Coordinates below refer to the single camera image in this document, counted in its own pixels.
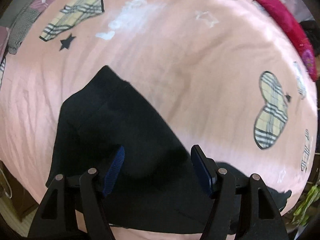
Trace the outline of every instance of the black cloth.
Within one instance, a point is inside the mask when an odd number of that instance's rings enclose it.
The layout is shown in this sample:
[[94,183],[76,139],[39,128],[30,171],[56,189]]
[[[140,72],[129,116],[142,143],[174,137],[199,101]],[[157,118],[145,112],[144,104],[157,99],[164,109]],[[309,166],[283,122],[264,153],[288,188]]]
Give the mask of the black cloth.
[[[125,160],[103,202],[108,221],[201,233],[213,202],[198,184],[190,155],[156,110],[108,66],[63,103],[47,187],[56,174],[69,177],[98,167],[119,145]],[[235,203],[235,216],[239,207]]]

